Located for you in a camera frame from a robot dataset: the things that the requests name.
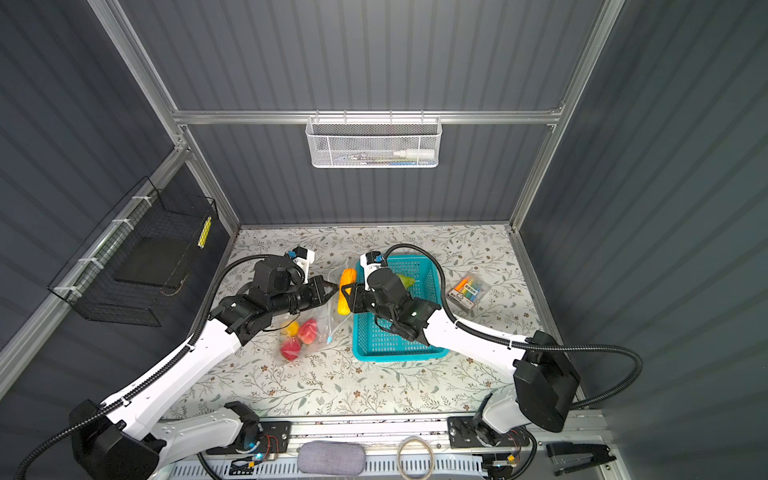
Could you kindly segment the grey fabric pouch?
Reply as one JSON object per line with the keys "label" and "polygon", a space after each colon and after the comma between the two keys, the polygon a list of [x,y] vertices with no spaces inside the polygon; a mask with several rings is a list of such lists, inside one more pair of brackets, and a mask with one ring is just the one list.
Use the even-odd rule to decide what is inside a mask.
{"label": "grey fabric pouch", "polygon": [[362,445],[345,442],[313,441],[298,450],[297,466],[302,473],[357,476],[366,468]]}

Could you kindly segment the green pear toy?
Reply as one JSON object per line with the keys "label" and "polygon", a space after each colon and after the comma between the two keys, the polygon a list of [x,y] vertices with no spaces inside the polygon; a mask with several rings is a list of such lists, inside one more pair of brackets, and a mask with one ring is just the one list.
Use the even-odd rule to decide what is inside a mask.
{"label": "green pear toy", "polygon": [[397,274],[397,277],[400,279],[400,281],[403,284],[405,289],[410,289],[416,283],[416,280],[414,278],[406,276],[406,275]]}

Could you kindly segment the clear zip top bag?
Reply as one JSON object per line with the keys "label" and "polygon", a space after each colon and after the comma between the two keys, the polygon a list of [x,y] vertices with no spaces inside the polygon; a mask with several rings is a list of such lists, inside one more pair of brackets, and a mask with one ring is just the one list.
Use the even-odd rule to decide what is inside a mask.
{"label": "clear zip top bag", "polygon": [[330,272],[329,281],[337,287],[332,298],[320,307],[296,314],[284,314],[275,320],[278,328],[278,358],[294,362],[303,356],[323,352],[337,343],[352,326],[352,313],[341,292],[344,279],[355,281],[356,275],[347,267]]}

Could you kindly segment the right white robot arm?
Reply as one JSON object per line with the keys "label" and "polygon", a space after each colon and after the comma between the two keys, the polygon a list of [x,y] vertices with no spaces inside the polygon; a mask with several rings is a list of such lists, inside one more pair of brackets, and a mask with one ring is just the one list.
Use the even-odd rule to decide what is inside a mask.
{"label": "right white robot arm", "polygon": [[511,430],[533,424],[563,430],[580,377],[555,339],[537,331],[511,335],[450,317],[443,302],[414,296],[378,251],[360,258],[363,280],[344,280],[340,294],[355,314],[368,313],[384,330],[407,341],[464,355],[512,382],[481,402],[472,420],[478,440],[497,445]]}

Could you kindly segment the black pad in basket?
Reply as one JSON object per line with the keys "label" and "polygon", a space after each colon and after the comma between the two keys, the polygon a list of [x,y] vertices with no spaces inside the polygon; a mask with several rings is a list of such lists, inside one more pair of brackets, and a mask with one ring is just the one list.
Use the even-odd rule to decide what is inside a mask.
{"label": "black pad in basket", "polygon": [[188,244],[183,240],[142,237],[117,268],[116,281],[152,287],[177,288],[182,259]]}

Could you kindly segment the yellow lemon toy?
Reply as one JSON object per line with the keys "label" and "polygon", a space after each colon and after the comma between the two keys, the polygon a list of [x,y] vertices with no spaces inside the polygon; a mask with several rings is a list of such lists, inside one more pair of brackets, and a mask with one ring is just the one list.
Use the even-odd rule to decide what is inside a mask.
{"label": "yellow lemon toy", "polygon": [[284,333],[289,337],[294,337],[297,335],[299,330],[299,324],[296,322],[292,322],[285,326]]}

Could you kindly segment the clear box of markers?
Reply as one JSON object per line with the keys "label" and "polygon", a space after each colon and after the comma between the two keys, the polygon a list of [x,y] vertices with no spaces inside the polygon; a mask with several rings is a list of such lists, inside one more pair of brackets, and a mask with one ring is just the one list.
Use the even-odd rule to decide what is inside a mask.
{"label": "clear box of markers", "polygon": [[454,286],[447,290],[446,297],[457,315],[474,315],[480,302],[490,290],[490,285],[476,274],[466,274]]}

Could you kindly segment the orange carrot toy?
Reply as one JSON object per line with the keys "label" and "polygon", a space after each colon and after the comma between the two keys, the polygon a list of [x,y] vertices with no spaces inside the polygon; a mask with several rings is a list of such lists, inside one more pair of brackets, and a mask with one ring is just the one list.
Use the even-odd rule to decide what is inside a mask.
{"label": "orange carrot toy", "polygon": [[346,268],[339,280],[339,298],[337,313],[341,316],[351,314],[350,298],[357,280],[357,271],[354,268]]}

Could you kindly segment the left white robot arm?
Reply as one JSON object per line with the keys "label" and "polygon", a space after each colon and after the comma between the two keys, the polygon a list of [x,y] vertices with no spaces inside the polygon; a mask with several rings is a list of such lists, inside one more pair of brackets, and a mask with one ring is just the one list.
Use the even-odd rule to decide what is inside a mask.
{"label": "left white robot arm", "polygon": [[310,275],[315,254],[306,248],[250,259],[250,284],[223,298],[181,345],[101,404],[85,401],[71,412],[73,456],[91,478],[148,479],[209,449],[261,449],[259,417],[239,401],[186,420],[161,419],[214,366],[273,330],[275,317],[313,310],[338,290],[322,276]]}

